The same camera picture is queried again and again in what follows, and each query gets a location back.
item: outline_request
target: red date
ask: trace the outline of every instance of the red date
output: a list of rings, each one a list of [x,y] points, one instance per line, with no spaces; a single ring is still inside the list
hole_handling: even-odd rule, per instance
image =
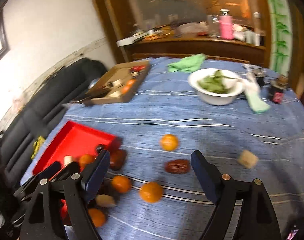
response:
[[[167,162],[164,167],[165,171],[172,174],[183,174],[190,171],[190,162],[188,160],[174,160]]]
[[[124,161],[126,159],[125,150],[116,150],[115,152],[110,153],[110,168],[113,171],[118,171],[122,168]]]

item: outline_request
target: red tray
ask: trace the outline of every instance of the red tray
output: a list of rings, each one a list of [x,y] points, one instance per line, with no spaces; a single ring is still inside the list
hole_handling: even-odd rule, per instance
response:
[[[115,135],[68,121],[42,154],[33,169],[33,175],[55,161],[59,161],[63,168],[63,158],[66,155],[71,155],[76,160],[84,154],[96,156],[95,148],[99,144],[105,145],[108,151],[113,152],[120,147],[121,140]]]

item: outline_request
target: red label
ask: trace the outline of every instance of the red label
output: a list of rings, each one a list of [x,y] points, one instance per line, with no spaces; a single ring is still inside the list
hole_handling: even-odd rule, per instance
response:
[[[282,102],[282,99],[283,99],[283,93],[280,93],[280,92],[274,93],[273,102],[280,104]]]

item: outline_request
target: white wall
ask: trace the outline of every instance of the white wall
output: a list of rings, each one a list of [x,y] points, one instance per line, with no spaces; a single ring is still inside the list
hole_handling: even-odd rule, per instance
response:
[[[3,9],[10,51],[0,60],[0,120],[13,95],[42,73],[105,34],[92,0],[9,0]],[[107,67],[115,64],[105,42],[91,52]]]

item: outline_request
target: pink bottle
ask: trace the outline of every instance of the pink bottle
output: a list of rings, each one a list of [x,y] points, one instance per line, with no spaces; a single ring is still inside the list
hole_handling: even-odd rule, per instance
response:
[[[221,30],[221,37],[227,40],[233,40],[233,23],[232,23],[232,16],[229,14],[228,9],[221,9],[220,10],[220,30]]]

